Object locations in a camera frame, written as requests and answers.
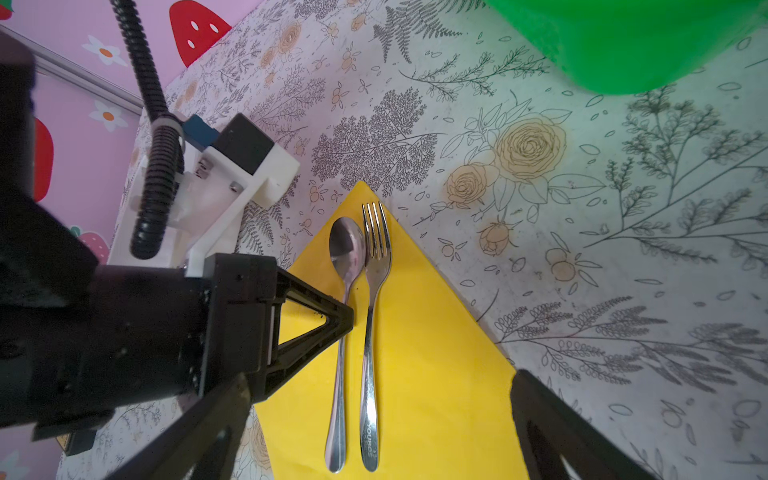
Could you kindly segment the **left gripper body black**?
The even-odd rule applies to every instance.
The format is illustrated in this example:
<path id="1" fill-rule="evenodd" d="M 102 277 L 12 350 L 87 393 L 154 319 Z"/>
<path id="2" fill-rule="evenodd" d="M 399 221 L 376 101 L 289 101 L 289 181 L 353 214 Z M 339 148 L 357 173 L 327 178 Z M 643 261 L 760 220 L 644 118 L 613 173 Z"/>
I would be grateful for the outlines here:
<path id="1" fill-rule="evenodd" d="M 106 423 L 121 406 L 196 392 L 244 374 L 253 402 L 279 386 L 279 267 L 217 254 L 199 278 L 103 266 L 85 297 L 32 312 L 35 439 Z"/>

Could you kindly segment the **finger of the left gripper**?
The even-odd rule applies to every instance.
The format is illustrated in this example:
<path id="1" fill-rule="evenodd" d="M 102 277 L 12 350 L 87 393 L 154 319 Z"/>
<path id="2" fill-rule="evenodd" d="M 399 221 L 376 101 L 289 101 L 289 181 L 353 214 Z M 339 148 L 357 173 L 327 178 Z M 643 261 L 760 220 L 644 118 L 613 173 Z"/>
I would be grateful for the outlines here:
<path id="1" fill-rule="evenodd" d="M 284 343 L 279 342 L 281 309 L 292 302 L 319 314 L 324 323 Z M 275 394 L 320 353 L 350 333 L 354 310 L 284 269 L 276 271 L 275 293 L 266 300 L 263 344 L 263 399 Z"/>

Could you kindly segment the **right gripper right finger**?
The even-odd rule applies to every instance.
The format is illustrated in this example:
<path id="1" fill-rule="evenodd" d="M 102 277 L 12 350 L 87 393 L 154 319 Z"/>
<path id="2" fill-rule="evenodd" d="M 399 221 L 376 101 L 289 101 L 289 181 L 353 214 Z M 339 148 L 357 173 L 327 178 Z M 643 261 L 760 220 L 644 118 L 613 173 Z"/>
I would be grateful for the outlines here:
<path id="1" fill-rule="evenodd" d="M 510 390 L 512 417 L 531 479 L 652 477 L 527 370 Z"/>

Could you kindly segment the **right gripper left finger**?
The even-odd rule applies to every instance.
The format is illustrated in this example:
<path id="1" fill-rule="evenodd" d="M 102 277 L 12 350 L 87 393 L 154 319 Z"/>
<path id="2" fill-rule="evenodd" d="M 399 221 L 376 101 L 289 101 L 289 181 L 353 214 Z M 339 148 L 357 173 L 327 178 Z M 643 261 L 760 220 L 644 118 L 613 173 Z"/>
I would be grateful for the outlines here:
<path id="1" fill-rule="evenodd" d="M 229 479 L 251 410 L 242 373 L 213 389 L 111 479 Z"/>

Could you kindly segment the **silver fork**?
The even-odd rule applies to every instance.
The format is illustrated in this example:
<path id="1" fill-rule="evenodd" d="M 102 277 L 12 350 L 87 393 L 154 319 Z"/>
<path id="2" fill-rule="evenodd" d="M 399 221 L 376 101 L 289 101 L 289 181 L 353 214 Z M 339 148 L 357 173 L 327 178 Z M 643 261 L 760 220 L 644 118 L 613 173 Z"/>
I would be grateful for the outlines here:
<path id="1" fill-rule="evenodd" d="M 379 428 L 374 366 L 374 318 L 380 289 L 390 273 L 392 246 L 383 205 L 380 202 L 364 204 L 362 216 L 367 252 L 369 306 L 363 347 L 359 434 L 363 465 L 367 471 L 375 472 L 379 466 Z"/>

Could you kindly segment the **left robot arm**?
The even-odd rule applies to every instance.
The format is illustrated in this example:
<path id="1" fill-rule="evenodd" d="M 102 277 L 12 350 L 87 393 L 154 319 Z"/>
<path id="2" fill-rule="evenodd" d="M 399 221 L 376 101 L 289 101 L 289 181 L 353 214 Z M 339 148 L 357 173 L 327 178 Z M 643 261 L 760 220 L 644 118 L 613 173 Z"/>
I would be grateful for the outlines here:
<path id="1" fill-rule="evenodd" d="M 166 432 L 236 434 L 349 333 L 353 311 L 271 257 L 213 253 L 185 269 L 104 265 L 34 193 L 35 59 L 1 39 L 1 423 L 38 439 L 98 428 L 116 408 L 190 390 Z"/>

